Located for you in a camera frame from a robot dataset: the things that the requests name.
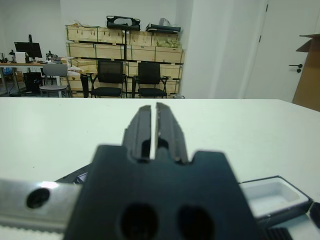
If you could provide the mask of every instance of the door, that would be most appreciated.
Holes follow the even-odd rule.
[[[292,102],[307,53],[296,50],[313,34],[320,0],[269,0],[264,25],[245,93],[246,99]]]

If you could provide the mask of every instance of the white tabletop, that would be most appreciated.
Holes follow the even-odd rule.
[[[3,97],[0,176],[55,181],[89,164],[98,145],[121,145],[139,107],[152,106],[155,126],[156,102],[173,111],[189,158],[221,151],[239,182],[280,175],[320,201],[320,112],[280,100]]]

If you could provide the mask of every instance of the black equipment on crate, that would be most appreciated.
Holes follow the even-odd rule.
[[[109,29],[140,31],[140,19],[127,16],[106,16],[106,26]]]

